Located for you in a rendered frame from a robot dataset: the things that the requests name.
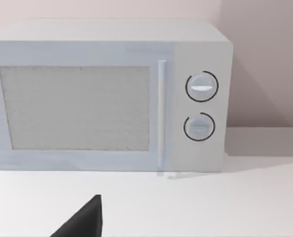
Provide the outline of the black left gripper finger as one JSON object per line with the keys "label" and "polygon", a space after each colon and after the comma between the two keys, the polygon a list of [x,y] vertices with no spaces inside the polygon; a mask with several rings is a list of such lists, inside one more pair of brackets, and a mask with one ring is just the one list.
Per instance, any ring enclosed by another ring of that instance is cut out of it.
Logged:
{"label": "black left gripper finger", "polygon": [[102,196],[95,195],[50,237],[102,237]]}

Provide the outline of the pale microwave oven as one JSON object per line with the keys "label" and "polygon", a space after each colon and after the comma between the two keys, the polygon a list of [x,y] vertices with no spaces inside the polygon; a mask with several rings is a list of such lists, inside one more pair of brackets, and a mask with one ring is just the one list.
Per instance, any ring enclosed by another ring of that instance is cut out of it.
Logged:
{"label": "pale microwave oven", "polygon": [[[0,30],[0,41],[138,41],[173,45],[169,107],[171,134],[165,171],[218,172],[222,166],[233,44],[214,25],[200,19],[32,19]],[[187,91],[192,76],[209,74],[216,89],[207,100]],[[190,118],[212,124],[206,139],[187,133]]]}

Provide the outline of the small pale microwave knob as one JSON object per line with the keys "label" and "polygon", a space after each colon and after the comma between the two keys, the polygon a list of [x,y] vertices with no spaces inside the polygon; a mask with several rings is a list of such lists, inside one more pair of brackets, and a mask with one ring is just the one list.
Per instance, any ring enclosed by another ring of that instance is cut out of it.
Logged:
{"label": "small pale microwave knob", "polygon": [[197,118],[190,118],[187,122],[187,133],[195,140],[206,139],[211,132],[212,124],[209,118],[200,116]]}

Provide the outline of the pale microwave door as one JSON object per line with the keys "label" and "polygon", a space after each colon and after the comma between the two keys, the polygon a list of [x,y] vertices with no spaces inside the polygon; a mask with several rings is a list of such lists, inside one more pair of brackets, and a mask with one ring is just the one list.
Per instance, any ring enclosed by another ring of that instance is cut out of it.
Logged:
{"label": "pale microwave door", "polygon": [[0,41],[0,170],[158,171],[158,61],[173,45]]}

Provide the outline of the large pale microwave knob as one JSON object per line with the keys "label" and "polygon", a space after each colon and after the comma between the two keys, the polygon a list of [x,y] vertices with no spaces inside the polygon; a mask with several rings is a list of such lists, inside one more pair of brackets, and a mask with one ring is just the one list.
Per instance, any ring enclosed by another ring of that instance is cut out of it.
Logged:
{"label": "large pale microwave knob", "polygon": [[211,98],[215,89],[215,79],[209,74],[192,76],[187,83],[187,91],[195,100],[202,101]]}

